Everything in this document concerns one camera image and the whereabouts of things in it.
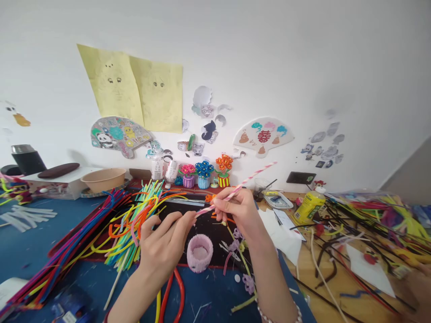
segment purple pipe cleaner flower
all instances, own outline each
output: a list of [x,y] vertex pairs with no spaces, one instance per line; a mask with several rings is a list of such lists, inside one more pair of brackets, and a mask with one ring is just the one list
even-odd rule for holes
[[244,236],[243,236],[243,235],[242,235],[242,233],[238,230],[238,228],[235,228],[235,230],[233,231],[233,236],[234,236],[236,239],[239,239],[239,238],[244,239]]
[[255,291],[255,283],[249,275],[242,274],[242,282],[245,284],[246,291],[251,295]]
[[229,251],[230,252],[234,252],[235,250],[237,250],[239,248],[239,241],[237,239],[235,239],[232,244],[229,246]]

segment brown oval object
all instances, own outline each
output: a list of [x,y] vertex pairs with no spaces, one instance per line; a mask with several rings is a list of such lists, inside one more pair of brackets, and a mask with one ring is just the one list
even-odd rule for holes
[[68,163],[59,166],[55,166],[48,170],[44,170],[42,173],[37,175],[39,178],[43,179],[53,179],[63,175],[70,173],[71,171],[77,169],[79,167],[79,163]]

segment bowl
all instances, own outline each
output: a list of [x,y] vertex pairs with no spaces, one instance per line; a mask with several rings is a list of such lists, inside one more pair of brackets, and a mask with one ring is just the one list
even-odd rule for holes
[[122,185],[125,174],[124,168],[108,168],[88,173],[81,181],[86,183],[93,193],[100,193]]

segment blue flower pot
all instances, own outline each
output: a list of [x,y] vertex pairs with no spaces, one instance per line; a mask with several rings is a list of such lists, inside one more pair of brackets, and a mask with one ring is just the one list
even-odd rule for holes
[[198,186],[200,189],[207,189],[210,186],[210,178],[198,177]]

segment hand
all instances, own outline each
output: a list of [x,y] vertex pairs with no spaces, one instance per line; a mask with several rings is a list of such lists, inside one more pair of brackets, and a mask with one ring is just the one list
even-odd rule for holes
[[[195,211],[173,212],[160,221],[153,215],[141,227],[141,263],[137,271],[156,281],[159,289],[167,281],[184,251],[185,240],[196,223]],[[154,225],[160,224],[156,231]]]
[[227,202],[226,198],[235,188],[225,188],[211,201],[215,205],[217,221],[227,221],[227,214],[231,213],[239,231],[244,235],[247,243],[253,240],[269,238],[259,212],[256,209],[253,195],[248,189],[239,190],[232,199]]
[[418,269],[405,278],[407,287],[419,304],[415,314],[405,314],[405,322],[427,322],[431,316],[431,266],[420,264]]

